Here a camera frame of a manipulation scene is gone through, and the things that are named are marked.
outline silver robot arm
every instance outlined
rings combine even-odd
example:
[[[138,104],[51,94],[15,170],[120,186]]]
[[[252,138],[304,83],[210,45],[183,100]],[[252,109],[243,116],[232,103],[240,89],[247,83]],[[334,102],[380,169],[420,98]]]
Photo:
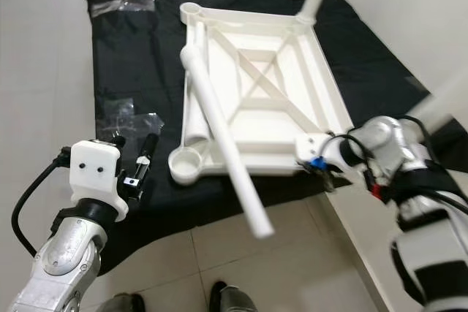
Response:
[[[368,190],[398,206],[402,233],[390,251],[407,293],[424,312],[468,311],[467,197],[401,120],[372,118],[348,135],[312,143],[309,169],[367,164]]]
[[[107,231],[125,218],[127,201],[139,199],[157,141],[155,134],[147,137],[132,177],[120,168],[123,138],[71,147],[69,180],[75,206],[58,213],[55,234],[35,255],[31,277],[8,311],[79,311],[83,294],[99,273]]]

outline person's foot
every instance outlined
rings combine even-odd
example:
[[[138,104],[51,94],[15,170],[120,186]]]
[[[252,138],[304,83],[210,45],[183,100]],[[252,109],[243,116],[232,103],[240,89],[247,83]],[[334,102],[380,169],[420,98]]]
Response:
[[[132,312],[146,312],[145,301],[139,294],[131,294]]]
[[[211,288],[209,312],[221,311],[221,290],[226,286],[227,284],[224,281],[217,281]]]

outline blue connector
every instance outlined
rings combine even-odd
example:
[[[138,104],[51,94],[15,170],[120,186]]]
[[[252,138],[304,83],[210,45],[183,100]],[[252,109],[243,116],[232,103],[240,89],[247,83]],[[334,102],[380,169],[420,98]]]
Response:
[[[323,159],[323,156],[316,157],[310,161],[310,165],[314,168],[318,168],[319,170],[325,171],[327,170],[327,163]]]

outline black cloth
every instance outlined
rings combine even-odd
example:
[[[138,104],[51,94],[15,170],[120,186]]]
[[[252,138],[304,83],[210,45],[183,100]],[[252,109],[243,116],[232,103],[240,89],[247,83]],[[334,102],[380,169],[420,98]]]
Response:
[[[88,0],[98,4],[110,0]],[[170,177],[167,156],[181,139],[184,70],[179,53],[185,25],[178,7],[193,1],[203,7],[294,15],[303,0],[155,0],[154,12],[108,12],[91,19],[96,119],[105,117],[106,99],[131,97],[135,113],[156,112],[165,122],[151,181],[139,208],[110,233],[102,252],[101,274],[138,248],[160,237],[225,218],[241,209],[228,177],[205,177],[190,187]],[[376,38],[344,0],[324,0],[315,31],[355,125],[376,115],[407,112],[428,92]],[[437,146],[443,161],[463,168],[450,145],[466,139],[454,121]],[[301,199],[322,192],[319,178],[254,177],[264,205]],[[336,186],[345,184],[336,180]]]

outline tile floor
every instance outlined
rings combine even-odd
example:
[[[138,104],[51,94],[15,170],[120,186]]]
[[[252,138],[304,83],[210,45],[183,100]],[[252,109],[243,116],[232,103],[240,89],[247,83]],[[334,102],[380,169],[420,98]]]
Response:
[[[31,266],[10,229],[15,200],[62,145],[93,136],[84,0],[0,0],[0,311]],[[20,224],[35,246],[69,196],[67,172],[59,170],[27,204]],[[252,239],[242,216],[158,240],[98,278],[82,311],[122,291],[139,291],[148,312],[206,311],[220,278],[241,286],[261,311],[375,311],[350,255],[314,206],[309,199],[269,208],[277,234],[264,242]]]

